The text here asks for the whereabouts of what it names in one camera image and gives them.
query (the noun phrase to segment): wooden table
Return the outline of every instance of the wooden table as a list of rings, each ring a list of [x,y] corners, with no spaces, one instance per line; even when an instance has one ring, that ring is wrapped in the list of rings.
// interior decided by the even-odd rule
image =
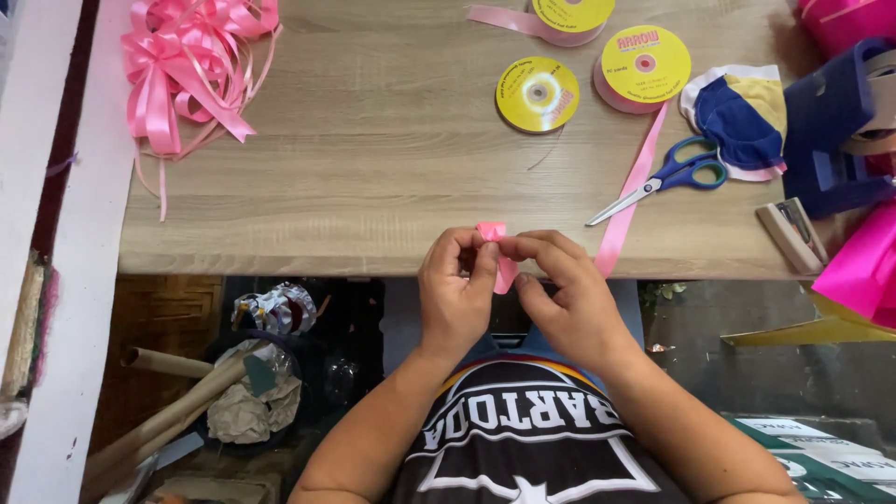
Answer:
[[[787,84],[818,65],[781,0],[618,1],[606,30],[579,48],[465,21],[469,4],[281,0],[273,66],[244,115],[258,135],[168,165],[164,223],[134,178],[121,271],[413,274],[442,230],[477,221],[558,229],[594,254],[606,224],[583,224],[619,196],[652,120],[613,110],[593,90],[595,59],[615,32],[672,30],[690,48],[692,76],[774,63]],[[499,74],[533,55],[569,66],[582,89],[559,140],[519,133],[495,112]],[[660,157],[690,134],[674,105]],[[782,197],[777,180],[648,198],[614,276],[791,277],[754,216]]]

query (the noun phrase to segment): blue fabric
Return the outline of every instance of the blue fabric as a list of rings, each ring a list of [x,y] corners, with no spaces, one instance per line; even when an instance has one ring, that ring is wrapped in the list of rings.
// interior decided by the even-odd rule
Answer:
[[[634,339],[637,340],[638,344],[643,350],[643,334],[635,334]],[[601,381],[600,378],[598,378],[598,375],[576,366],[572,361],[557,353],[557,351],[554,350],[554,348],[551,346],[551,343],[549,343],[545,336],[541,333],[541,329],[538,329],[535,324],[532,324],[532,327],[530,327],[525,339],[522,340],[520,348],[498,348],[498,345],[497,343],[495,343],[492,335],[490,333],[485,333],[481,338],[479,338],[479,341],[477,341],[476,344],[474,344],[473,347],[470,348],[470,351],[467,352],[467,355],[461,360],[461,363],[458,365],[458,369],[463,368],[473,361],[501,359],[502,356],[507,354],[531,355],[534,357],[541,357],[543,359],[550,359],[552,361],[563,363],[570,368],[578,370],[585,378],[591,380],[591,383],[593,383],[594,386],[598,388],[598,390],[600,390],[604,394],[607,393],[607,388],[604,386],[604,382]]]
[[[704,136],[719,145],[719,157],[742,169],[781,164],[784,139],[721,76],[707,84],[694,102],[694,118]]]

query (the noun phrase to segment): pink ribbon bow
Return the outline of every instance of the pink ribbon bow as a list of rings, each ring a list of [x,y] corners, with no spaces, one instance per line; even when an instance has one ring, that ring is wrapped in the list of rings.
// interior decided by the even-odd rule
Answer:
[[[476,225],[479,234],[486,241],[498,241],[506,236],[507,226],[503,222],[480,222]],[[513,285],[513,279],[520,274],[520,265],[505,256],[498,257],[498,277],[495,281],[495,294],[506,294]]]
[[[151,147],[151,152],[143,153],[159,158],[159,192],[149,190],[161,199],[162,221],[167,206],[165,159],[182,159],[224,131],[240,142],[255,133],[240,114],[270,68],[279,19],[276,0],[138,0],[132,6],[134,30],[121,37],[125,72],[134,84],[127,101],[127,124],[137,142],[137,175],[147,189],[140,167],[143,137]],[[273,39],[255,83],[247,39],[267,32]],[[178,116],[207,123],[185,148]],[[223,129],[215,131],[218,124]]]

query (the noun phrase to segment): yellow ribbon spool label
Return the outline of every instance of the yellow ribbon spool label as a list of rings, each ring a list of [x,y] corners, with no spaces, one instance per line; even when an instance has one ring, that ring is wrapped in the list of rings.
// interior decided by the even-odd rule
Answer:
[[[549,58],[523,58],[501,75],[495,103],[518,129],[546,133],[562,126],[579,106],[579,83],[563,64]]]
[[[547,26],[579,33],[597,28],[605,22],[616,7],[616,0],[581,0],[575,4],[566,0],[532,0],[532,6]]]
[[[633,26],[604,47],[601,67],[616,92],[640,103],[658,103],[678,94],[691,76],[685,43],[658,26]]]

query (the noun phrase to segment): cardboard tube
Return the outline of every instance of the cardboard tube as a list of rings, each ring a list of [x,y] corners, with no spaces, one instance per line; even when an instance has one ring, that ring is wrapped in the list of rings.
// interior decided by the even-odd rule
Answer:
[[[199,418],[199,415],[204,413],[205,410],[209,409],[211,405],[218,400],[218,397],[220,396],[214,396],[210,401],[196,408],[195,411],[169,427],[168,430],[159,434],[155,439],[146,443],[135,452],[126,455],[117,464],[110,467],[106,472],[98,475],[92,481],[87,481],[85,479],[84,484],[81,487],[80,502],[95,502],[106,495],[106,493],[115,488],[119,482],[124,480],[128,474],[135,470],[138,465],[142,464],[144,460],[159,451],[162,447],[171,442],[172,439],[176,438],[178,434],[183,432],[184,429],[189,427],[190,424],[196,421],[196,419]]]
[[[205,378],[214,366],[208,362],[194,361],[170,353],[154,352],[145,348],[131,347],[125,350],[121,365],[126,368],[147,369],[179,377]]]
[[[246,375],[246,366],[243,365],[243,358],[267,344],[271,343],[261,341],[247,351],[235,353],[197,383],[195,387],[191,388],[183,397],[153,415],[149,420],[140,424],[116,442],[103,448],[96,455],[88,458],[87,464],[84,466],[83,480],[85,482],[92,481],[127,454],[133,453],[149,443],[177,423],[177,421],[237,383]]]

